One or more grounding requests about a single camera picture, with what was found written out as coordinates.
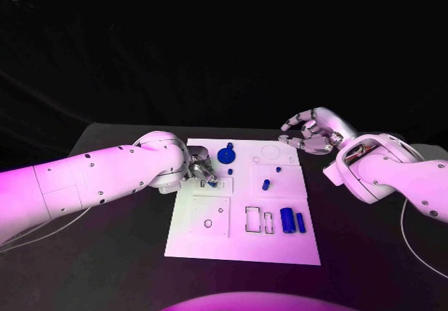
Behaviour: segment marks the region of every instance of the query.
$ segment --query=blue object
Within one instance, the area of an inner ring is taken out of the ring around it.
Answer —
[[[262,189],[264,190],[268,190],[270,189],[270,183],[271,181],[268,179],[264,180],[264,186],[262,186]]]
[[[290,207],[285,207],[280,210],[280,215],[283,217],[283,232],[294,233],[296,232],[296,222],[294,222],[294,213]]]
[[[301,233],[306,233],[307,230],[306,230],[304,217],[301,216],[301,213],[297,213],[296,216],[297,216],[297,223],[298,223],[298,231]]]
[[[234,151],[234,144],[228,143],[226,148],[222,148],[218,151],[218,161],[222,164],[231,164],[235,160],[235,157],[236,157],[236,155],[235,155],[235,151]]]

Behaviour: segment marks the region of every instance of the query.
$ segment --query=dark table surface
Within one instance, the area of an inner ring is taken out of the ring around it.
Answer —
[[[277,140],[280,130],[98,124],[71,155],[131,144],[147,132],[187,138]],[[0,310],[160,310],[203,295],[278,292],[359,310],[448,310],[448,280],[409,252],[399,229],[404,196],[368,205],[323,174],[334,154],[298,153],[321,266],[164,257],[176,193],[146,188],[95,208],[58,234],[0,262]],[[79,213],[58,218],[49,233]],[[405,215],[409,243],[448,272],[448,225]]]

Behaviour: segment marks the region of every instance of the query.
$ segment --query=black curtain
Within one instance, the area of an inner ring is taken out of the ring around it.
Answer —
[[[91,122],[280,128],[317,106],[448,148],[435,20],[147,6],[2,2],[2,169],[66,157]]]

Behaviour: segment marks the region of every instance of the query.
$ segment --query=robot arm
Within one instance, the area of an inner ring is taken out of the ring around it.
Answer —
[[[189,148],[175,134],[151,132],[137,146],[117,146],[0,173],[0,245],[35,225],[146,186],[163,194],[177,191],[189,178],[215,186],[208,150]]]
[[[347,122],[326,108],[297,114],[284,124],[306,121],[304,139],[281,135],[280,141],[311,154],[339,149],[324,174],[352,194],[373,203],[399,191],[418,210],[448,222],[448,161],[425,161],[414,147],[389,134],[359,135]]]

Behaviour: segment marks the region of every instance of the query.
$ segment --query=cable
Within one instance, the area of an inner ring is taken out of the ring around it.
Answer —
[[[404,209],[402,209],[402,217],[399,219],[399,226],[402,228],[402,234],[404,234],[404,239],[405,239],[405,242],[406,242],[406,245],[408,245],[408,248],[412,252],[412,254],[415,255],[415,257],[418,258],[418,260],[425,264],[425,266],[432,269],[442,277],[445,277],[448,279],[448,276],[445,274],[442,274],[441,271],[438,271],[437,269],[434,269],[425,262],[425,260],[422,258],[419,258],[418,254],[414,252],[414,249],[409,245],[409,242],[408,242],[408,239],[406,239],[406,235],[405,235],[405,228],[404,228],[404,216],[405,216],[405,209],[406,209],[406,203],[408,203],[408,199],[405,200],[405,204],[404,204]]]
[[[84,211],[84,213],[82,213],[64,227],[61,227],[56,231],[54,231],[52,233],[49,233],[48,235],[45,235],[43,237],[41,237],[41,238],[32,240],[30,242],[26,242],[26,243],[23,243],[23,244],[19,244],[19,245],[16,245],[16,246],[12,246],[10,248],[3,249],[3,250],[0,251],[0,253],[9,251],[9,250],[13,249],[13,248],[17,248],[17,247],[20,247],[20,246],[25,246],[25,245],[29,244],[29,243],[38,242],[38,241],[42,240],[43,238],[48,238],[51,235],[54,235],[54,234],[58,233],[61,230],[64,230],[64,229],[85,215],[85,213],[90,211],[90,209],[91,209],[91,207],[90,207],[90,208]]]
[[[2,245],[0,245],[0,247],[2,246],[5,246],[5,245],[7,245],[9,243],[12,243],[13,241],[17,241],[20,238],[23,238],[25,236],[28,236],[32,232],[35,232],[38,229],[41,229],[51,221],[48,221],[48,222],[45,222],[45,223],[42,223],[41,225],[38,225],[28,233],[23,233],[20,236],[17,236],[16,238],[13,238],[13,239],[9,239]]]

